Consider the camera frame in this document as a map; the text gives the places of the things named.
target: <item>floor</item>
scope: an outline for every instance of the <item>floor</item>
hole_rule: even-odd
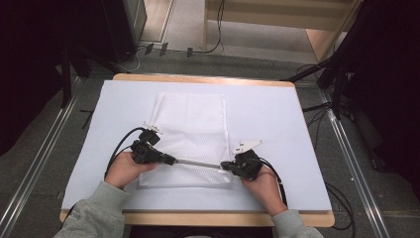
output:
[[[175,10],[179,9],[179,6],[182,6],[181,4],[184,4],[185,1],[187,0],[175,1],[171,20],[177,18]],[[194,34],[186,35],[182,33],[176,35],[176,32],[180,31],[173,30],[171,24],[173,25],[173,22],[169,21],[164,35],[164,38],[169,42],[168,48],[173,46],[173,49],[176,50],[177,46],[182,49],[187,46],[199,49],[200,41],[191,39]],[[228,37],[225,26],[230,29],[229,34],[243,34],[233,31],[236,27],[228,28],[229,25],[224,24],[222,26],[224,36],[222,43],[225,50],[222,53],[194,55],[188,58],[185,52],[167,51],[161,57],[159,55],[160,50],[154,49],[148,55],[140,52],[137,57],[132,57],[122,63],[122,66],[127,69],[137,68],[133,70],[133,73],[285,79],[296,74],[308,63],[315,62],[314,56],[310,56],[310,52],[304,50],[309,49],[307,39],[297,37],[299,38],[298,41],[293,40],[293,36],[300,36],[300,33],[295,29],[281,29],[281,31],[289,31],[282,34],[284,37],[289,37],[288,40],[285,40],[289,41],[289,44],[281,44],[283,49],[270,50],[269,47],[260,46],[261,51],[257,51],[258,47],[253,44],[259,40],[253,39],[250,41],[251,46],[249,47],[249,53],[253,54],[249,54],[245,51],[247,46],[241,45],[243,51],[235,48],[238,44],[231,42],[231,40],[234,41],[234,37]],[[52,237],[59,229],[58,214],[63,193],[88,130],[88,127],[84,128],[83,125],[89,115],[83,111],[94,110],[103,80],[112,78],[112,73],[101,65],[93,61],[90,62],[90,65],[93,68],[90,77],[81,78],[79,84],[74,84],[74,92],[77,91],[78,93],[74,97],[72,107],[68,108],[68,118],[59,128],[59,133],[51,149],[46,151],[46,159],[36,178],[37,182],[33,187],[29,187],[32,192],[27,197],[21,197],[19,201],[23,206],[18,206],[20,209],[15,212],[20,215],[16,219],[12,219],[10,230],[7,230],[7,234],[1,237]],[[320,91],[315,86],[315,82],[316,75],[310,75],[296,83],[302,108],[318,105],[325,99],[325,93],[328,95],[329,91]],[[7,208],[11,205],[9,203],[10,199],[16,194],[21,181],[31,167],[32,161],[38,157],[37,153],[44,138],[48,136],[54,120],[62,112],[59,109],[60,100],[61,95],[59,93],[27,128],[16,146],[0,158],[0,211],[2,213],[6,214]],[[313,118],[316,112],[304,114],[307,122]],[[343,145],[340,144],[337,137],[337,128],[334,127],[334,121],[332,117],[328,116],[330,115],[319,120],[319,125],[314,123],[309,127],[314,147],[315,144],[317,145],[315,152],[324,181],[337,187],[351,203],[355,215],[356,237],[380,237],[380,235],[375,234],[377,231],[375,231],[374,222],[369,219],[367,205],[363,200],[364,195],[361,194],[358,185],[355,183],[355,175],[349,169],[349,160],[343,153]],[[363,179],[367,183],[367,188],[385,225],[386,232],[382,233],[382,237],[420,237],[420,230],[418,229],[420,203],[414,196],[410,184],[397,174],[384,174],[375,171],[370,164],[367,147],[357,126],[345,116],[342,117],[340,125],[346,133],[357,165],[361,169]],[[332,196],[330,198],[337,221],[336,226],[343,227],[348,224],[349,217],[337,199]],[[2,218],[0,228],[4,227]],[[351,237],[352,233],[351,229],[339,231],[332,228],[319,228],[319,230],[325,237]]]

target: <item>gray sleeve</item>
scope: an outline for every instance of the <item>gray sleeve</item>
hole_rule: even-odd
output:
[[[306,227],[297,210],[287,210],[271,218],[275,225],[278,238],[321,238],[319,231],[313,227]]]
[[[125,191],[101,181],[89,199],[74,205],[54,237],[122,237],[122,210],[127,197]]]

